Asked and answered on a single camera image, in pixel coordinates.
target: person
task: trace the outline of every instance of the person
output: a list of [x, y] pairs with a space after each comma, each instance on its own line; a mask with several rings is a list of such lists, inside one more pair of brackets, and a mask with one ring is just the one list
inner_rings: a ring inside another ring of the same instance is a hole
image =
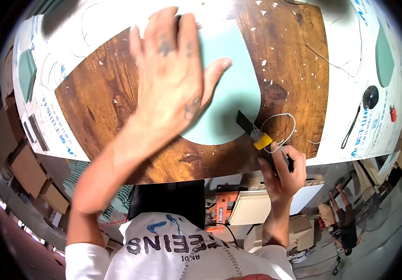
[[[272, 154], [278, 176], [259, 158], [271, 212], [263, 227], [263, 247], [253, 254], [210, 236], [183, 216], [158, 212], [141, 213], [121, 225], [124, 246], [112, 260], [104, 249], [97, 216], [136, 167], [200, 114], [231, 65], [230, 59], [220, 58], [203, 72], [194, 15], [177, 19], [176, 12], [176, 7], [170, 7], [154, 13], [143, 39], [137, 26], [130, 32], [131, 53], [139, 67], [137, 110], [75, 186], [66, 278], [294, 279], [286, 252], [289, 212], [293, 195], [304, 186], [307, 175], [305, 154], [292, 146]], [[283, 156], [294, 160], [293, 172]]]
[[366, 230], [366, 222], [364, 222], [363, 229], [358, 237], [356, 237], [356, 224], [355, 224], [355, 214], [353, 212], [352, 205], [349, 202], [346, 194], [343, 192], [343, 186], [339, 183], [336, 186], [339, 194], [341, 195], [341, 199], [343, 200], [344, 205], [346, 206], [346, 210], [342, 210], [336, 204], [335, 197], [333, 192], [330, 191], [330, 199], [333, 204], [333, 209], [338, 215], [338, 227], [341, 231], [340, 236], [341, 240], [339, 241], [337, 238], [333, 237], [333, 241], [335, 241], [336, 245], [344, 249], [344, 254], [346, 256], [352, 254], [352, 249], [355, 248], [362, 240], [364, 232]]

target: wood grain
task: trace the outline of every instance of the wood grain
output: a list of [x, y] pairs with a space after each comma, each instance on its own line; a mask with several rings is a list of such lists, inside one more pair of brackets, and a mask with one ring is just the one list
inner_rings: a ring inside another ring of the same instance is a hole
[[[273, 8], [269, 2], [257, 6], [246, 0], [234, 3], [233, 17], [243, 34], [260, 86], [256, 125], [260, 126], [271, 115], [291, 113], [297, 132], [288, 143], [307, 158], [314, 157], [319, 144], [308, 140], [321, 140], [329, 66], [320, 58], [316, 60], [305, 44], [328, 57], [320, 9], [284, 1]], [[129, 53], [129, 30], [90, 54], [55, 91], [70, 128], [91, 160], [115, 137], [137, 106], [138, 69]], [[267, 61], [265, 66], [261, 65], [262, 60]], [[267, 123], [263, 130], [277, 141], [287, 137], [293, 128], [293, 121], [287, 116]], [[144, 162], [126, 183], [178, 182], [255, 171], [260, 169], [257, 155], [247, 135], [215, 146], [192, 143], [178, 136]]]

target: hand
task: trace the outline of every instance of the hand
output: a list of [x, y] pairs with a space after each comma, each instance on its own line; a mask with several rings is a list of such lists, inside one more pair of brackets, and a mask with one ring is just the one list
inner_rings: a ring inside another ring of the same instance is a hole
[[[276, 148], [277, 143], [272, 142], [271, 150], [273, 151]], [[288, 155], [294, 161], [294, 170], [292, 173], [290, 173], [287, 164], [283, 160], [284, 154]], [[305, 168], [306, 156], [290, 145], [282, 146], [272, 156], [279, 176], [276, 176], [269, 162], [262, 158], [258, 159], [266, 190], [268, 190], [269, 197], [273, 202], [280, 199], [290, 199], [305, 184], [305, 179], [307, 178]]]
[[134, 26], [131, 54], [139, 67], [136, 117], [147, 131], [170, 141], [184, 131], [212, 97], [220, 76], [231, 65], [221, 58], [202, 70], [197, 24], [193, 14], [178, 21], [177, 7], [154, 13], [144, 39]]

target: black round object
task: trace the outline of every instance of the black round object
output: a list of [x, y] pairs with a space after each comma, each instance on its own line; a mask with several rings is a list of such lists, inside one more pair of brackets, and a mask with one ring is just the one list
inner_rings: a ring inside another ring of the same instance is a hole
[[363, 108], [373, 109], [378, 103], [378, 89], [376, 86], [369, 86], [363, 94]]

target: white t-shirt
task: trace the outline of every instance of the white t-shirt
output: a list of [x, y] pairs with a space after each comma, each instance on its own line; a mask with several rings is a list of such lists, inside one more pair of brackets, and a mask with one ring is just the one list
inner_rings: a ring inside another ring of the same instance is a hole
[[266, 274], [294, 279], [286, 250], [268, 245], [254, 253], [223, 242], [186, 218], [166, 213], [142, 213], [120, 226], [123, 248], [112, 261], [94, 244], [66, 247], [66, 278], [219, 279]]

